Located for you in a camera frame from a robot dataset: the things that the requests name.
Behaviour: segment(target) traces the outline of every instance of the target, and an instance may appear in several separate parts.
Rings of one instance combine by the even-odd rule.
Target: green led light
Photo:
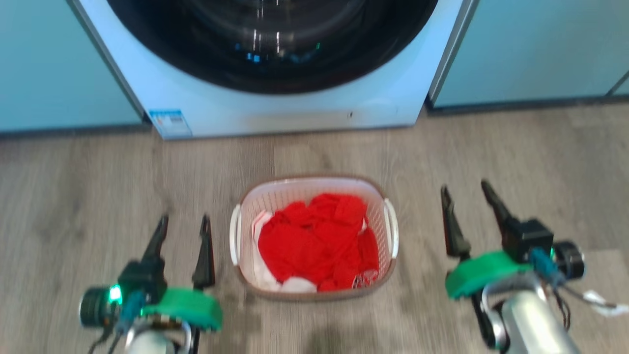
[[[109,303],[117,302],[118,305],[122,305],[122,290],[120,285],[116,284],[109,290]]]

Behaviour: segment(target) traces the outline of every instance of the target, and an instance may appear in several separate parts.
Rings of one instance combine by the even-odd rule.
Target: laminate floor
[[[88,286],[139,257],[160,215],[171,285],[190,286],[201,216],[213,221],[225,328],[200,353],[484,353],[468,302],[448,300],[439,189],[446,183],[473,252],[499,247],[480,188],[537,216],[586,252],[574,284],[629,302],[629,105],[427,119],[412,128],[163,142],[155,133],[0,141],[0,353],[84,353]],[[228,222],[246,187],[275,176],[370,177],[398,212],[396,271],[373,295],[324,304],[247,294],[228,255]],[[568,299],[584,353],[626,353],[629,316]]]

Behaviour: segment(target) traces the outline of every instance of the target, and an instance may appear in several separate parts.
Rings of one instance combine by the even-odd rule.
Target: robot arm
[[[79,321],[84,327],[103,328],[103,335],[88,353],[116,334],[112,353],[126,336],[129,354],[196,354],[201,331],[218,331],[223,324],[219,303],[203,290],[216,282],[209,218],[201,223],[201,251],[192,275],[193,288],[168,288],[164,259],[160,252],[166,237],[165,215],[140,260],[131,260],[110,287],[87,290],[79,304]],[[180,329],[185,342],[179,345],[164,335],[165,329]]]
[[[579,353],[567,330],[554,316],[535,269],[528,262],[530,250],[554,254],[563,273],[562,281],[581,278],[583,257],[570,242],[554,243],[553,234],[537,219],[520,222],[504,206],[487,181],[481,183],[493,208],[501,234],[502,251],[470,256],[454,215],[454,203],[442,188],[443,224],[447,254],[459,265],[446,277],[446,289],[453,299],[466,297],[474,311],[486,345],[502,353]],[[504,302],[491,306],[490,295],[506,295]]]

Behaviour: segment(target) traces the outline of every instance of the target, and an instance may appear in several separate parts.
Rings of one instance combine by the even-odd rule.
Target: cable
[[[131,329],[135,318],[142,313],[142,307],[146,305],[146,295],[141,291],[132,292],[125,300],[125,304],[120,311],[120,317],[116,323],[116,335],[126,334]]]
[[[528,262],[553,289],[565,284],[565,275],[559,270],[557,264],[540,247],[533,248],[528,253]]]
[[[572,295],[573,297],[577,298],[578,300],[581,300],[583,302],[585,302],[588,305],[595,305],[595,306],[600,306],[600,307],[605,307],[607,309],[615,309],[616,307],[618,307],[618,305],[612,303],[612,302],[607,302],[607,301],[598,301],[598,300],[591,300],[586,298],[585,296],[583,296],[582,293],[574,290],[573,288],[570,288],[569,286],[567,286],[566,284],[563,284],[561,286],[568,294]]]
[[[570,329],[571,315],[572,315],[570,311],[570,307],[568,306],[568,303],[564,300],[564,298],[561,297],[561,295],[559,295],[558,291],[553,290],[553,294],[555,295],[557,306],[559,306],[559,309],[561,310],[561,314],[564,317],[564,328],[566,331],[568,331]]]
[[[114,337],[114,341],[111,342],[111,346],[109,346],[109,350],[107,351],[107,354],[113,354],[114,350],[116,349],[116,345],[118,345],[118,341],[120,340],[120,337],[122,337],[122,333],[117,332],[116,336]]]
[[[113,333],[113,326],[112,325],[106,326],[103,329],[103,333],[101,334],[100,338],[98,338],[96,341],[92,343],[92,345],[89,346],[87,354],[93,354],[94,350],[96,350],[96,347],[105,343],[107,341],[107,338],[111,336],[111,333]]]

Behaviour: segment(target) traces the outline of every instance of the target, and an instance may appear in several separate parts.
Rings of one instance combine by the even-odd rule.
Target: washing machine
[[[165,139],[415,124],[462,0],[74,0]]]

